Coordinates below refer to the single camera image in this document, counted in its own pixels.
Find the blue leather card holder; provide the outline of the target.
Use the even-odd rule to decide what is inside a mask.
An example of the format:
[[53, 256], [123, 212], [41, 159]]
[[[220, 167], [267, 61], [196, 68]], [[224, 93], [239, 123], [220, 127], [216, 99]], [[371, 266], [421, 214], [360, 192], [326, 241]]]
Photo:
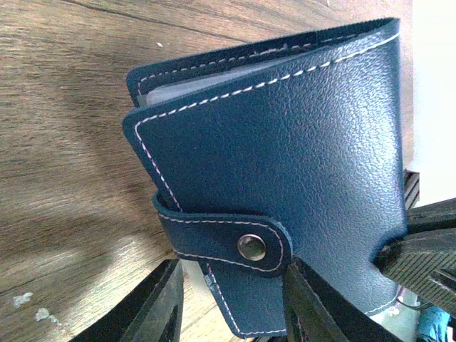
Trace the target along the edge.
[[300, 258], [362, 314], [393, 305], [373, 265], [407, 230], [400, 22], [365, 21], [132, 69], [123, 132], [181, 259], [232, 333], [283, 336]]

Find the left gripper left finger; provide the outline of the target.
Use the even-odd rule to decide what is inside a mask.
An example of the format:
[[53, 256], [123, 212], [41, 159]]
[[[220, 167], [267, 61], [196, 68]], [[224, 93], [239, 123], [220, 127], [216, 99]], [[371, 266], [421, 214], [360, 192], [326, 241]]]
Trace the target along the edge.
[[184, 301], [182, 265], [164, 260], [119, 304], [73, 341], [179, 341]]

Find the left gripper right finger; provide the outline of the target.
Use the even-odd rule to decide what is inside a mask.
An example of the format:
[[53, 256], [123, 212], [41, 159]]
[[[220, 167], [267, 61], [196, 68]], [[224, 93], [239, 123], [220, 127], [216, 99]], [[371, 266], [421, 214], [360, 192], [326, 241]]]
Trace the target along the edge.
[[399, 341], [310, 266], [293, 258], [283, 275], [288, 341]]

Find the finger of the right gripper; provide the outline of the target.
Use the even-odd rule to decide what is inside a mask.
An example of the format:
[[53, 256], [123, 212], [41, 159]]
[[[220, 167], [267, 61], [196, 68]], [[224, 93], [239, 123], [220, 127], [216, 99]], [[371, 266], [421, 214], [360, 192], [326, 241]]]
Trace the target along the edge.
[[455, 315], [455, 200], [408, 211], [408, 231], [374, 259], [381, 274]]

